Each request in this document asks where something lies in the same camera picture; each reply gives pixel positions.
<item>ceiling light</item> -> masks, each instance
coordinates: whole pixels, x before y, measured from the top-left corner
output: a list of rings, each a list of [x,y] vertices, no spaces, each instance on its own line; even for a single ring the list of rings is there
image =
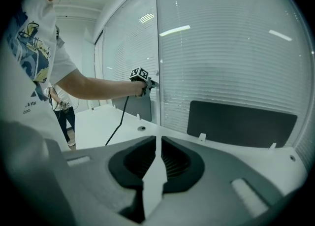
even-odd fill
[[[166,36],[168,34],[171,34],[171,33],[174,33],[174,32],[180,32],[180,31],[187,30],[187,29],[190,29],[190,26],[174,28],[174,29],[168,30],[166,32],[160,33],[160,36],[163,37],[163,36]]]
[[[273,34],[273,35],[275,35],[275,36],[278,36],[278,37],[280,37],[280,38],[282,38],[282,39],[285,39],[285,40],[287,40],[287,41],[292,41],[292,39],[291,39],[290,37],[288,37],[288,36],[286,36],[286,35],[284,35],[284,34],[282,34],[282,33],[276,32],[276,31],[274,31],[274,30],[270,30],[269,33],[271,33],[271,34]]]
[[[153,19],[153,18],[154,18],[154,14],[147,14],[141,19],[139,19],[139,22],[143,24],[144,22],[147,22],[148,20]]]

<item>white clip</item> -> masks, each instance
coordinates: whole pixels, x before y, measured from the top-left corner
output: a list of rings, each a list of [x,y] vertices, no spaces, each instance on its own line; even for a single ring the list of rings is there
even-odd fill
[[[206,134],[201,133],[200,136],[199,136],[199,140],[200,140],[201,142],[204,142],[204,141],[206,140]]]
[[[273,143],[270,147],[269,147],[269,150],[274,150],[275,147],[276,147],[277,143]]]

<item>white table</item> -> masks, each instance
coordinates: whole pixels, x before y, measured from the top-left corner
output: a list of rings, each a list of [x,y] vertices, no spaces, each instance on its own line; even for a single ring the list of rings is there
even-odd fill
[[[122,111],[111,105],[97,107],[94,111],[77,113],[76,148],[80,150],[104,146],[120,123],[121,116]],[[141,126],[146,127],[146,130],[138,131]],[[157,152],[160,151],[161,137],[170,136],[230,153],[269,179],[284,195],[302,186],[307,178],[301,159],[291,147],[269,150],[233,146],[209,140],[202,142],[199,138],[139,120],[128,113],[125,113],[123,124],[109,145],[152,135],[157,137]],[[294,156],[295,161],[291,160],[290,156]]]

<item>white shoe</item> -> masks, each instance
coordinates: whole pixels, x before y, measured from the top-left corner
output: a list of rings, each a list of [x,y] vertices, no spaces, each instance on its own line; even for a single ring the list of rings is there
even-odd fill
[[[75,140],[71,139],[67,143],[68,143],[68,146],[74,146],[75,145]]]

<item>floor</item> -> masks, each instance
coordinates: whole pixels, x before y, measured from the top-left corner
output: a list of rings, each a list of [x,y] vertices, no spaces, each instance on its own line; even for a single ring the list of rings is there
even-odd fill
[[[69,136],[70,139],[75,139],[74,131],[72,129],[68,130],[68,136]],[[75,145],[71,146],[70,149],[73,150],[73,151],[77,150]]]

